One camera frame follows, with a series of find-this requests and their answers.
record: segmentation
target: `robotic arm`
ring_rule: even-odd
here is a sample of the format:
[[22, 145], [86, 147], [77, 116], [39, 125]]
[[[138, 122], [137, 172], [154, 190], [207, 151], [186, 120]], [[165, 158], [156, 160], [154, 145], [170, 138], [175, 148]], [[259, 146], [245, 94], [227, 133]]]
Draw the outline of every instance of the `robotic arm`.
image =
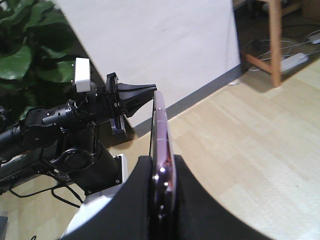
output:
[[[79, 66], [76, 62], [76, 78], [77, 69]], [[7, 126], [0, 133], [2, 163], [9, 162], [26, 151], [36, 153], [39, 149], [48, 149], [48, 154], [39, 153], [39, 159], [44, 159], [41, 166], [37, 161], [27, 165], [21, 161], [12, 161], [14, 167], [10, 166], [11, 162], [1, 167], [2, 192], [13, 187], [17, 178], [27, 177], [33, 170], [33, 174], [46, 172], [49, 168], [68, 174], [85, 194], [114, 185], [119, 166], [97, 140], [94, 126], [110, 122], [114, 135], [125, 136], [124, 117], [133, 116], [140, 107], [150, 101], [156, 86], [118, 83], [117, 75], [111, 73], [107, 75], [104, 86], [96, 87], [91, 84], [90, 90], [87, 89], [89, 91], [79, 91], [75, 80], [73, 87], [78, 91], [75, 99], [53, 108], [32, 108], [25, 119]], [[3, 120], [6, 120], [5, 111], [0, 113]]]

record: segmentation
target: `wooden floor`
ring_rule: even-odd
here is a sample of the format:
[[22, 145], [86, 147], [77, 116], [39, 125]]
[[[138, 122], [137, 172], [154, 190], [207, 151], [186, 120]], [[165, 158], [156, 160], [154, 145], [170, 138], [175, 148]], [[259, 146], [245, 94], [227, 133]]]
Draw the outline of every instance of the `wooden floor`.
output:
[[[175, 154], [224, 207], [277, 240], [320, 239], [320, 60], [281, 87], [263, 72], [247, 72], [169, 121]], [[132, 170], [147, 155], [149, 134], [110, 149]], [[39, 177], [15, 190], [53, 185]], [[67, 190], [60, 194], [73, 198]], [[58, 238], [76, 212], [49, 193], [0, 197], [6, 240]]]

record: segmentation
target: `potted plant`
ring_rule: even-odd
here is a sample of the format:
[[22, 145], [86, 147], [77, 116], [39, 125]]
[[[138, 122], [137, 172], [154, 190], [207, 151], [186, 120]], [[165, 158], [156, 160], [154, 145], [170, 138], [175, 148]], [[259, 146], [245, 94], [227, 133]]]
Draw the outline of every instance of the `potted plant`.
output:
[[0, 1], [0, 106], [16, 121], [66, 102], [76, 37], [51, 1]]

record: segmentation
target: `power strip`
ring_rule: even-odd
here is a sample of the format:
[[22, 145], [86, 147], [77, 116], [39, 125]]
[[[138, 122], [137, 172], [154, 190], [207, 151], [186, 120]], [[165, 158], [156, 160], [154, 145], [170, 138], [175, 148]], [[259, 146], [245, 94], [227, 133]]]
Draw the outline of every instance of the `power strip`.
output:
[[293, 67], [308, 61], [308, 56], [299, 52], [281, 61], [281, 72], [292, 69]]
[[312, 44], [320, 43], [320, 32], [309, 37], [309, 40]]

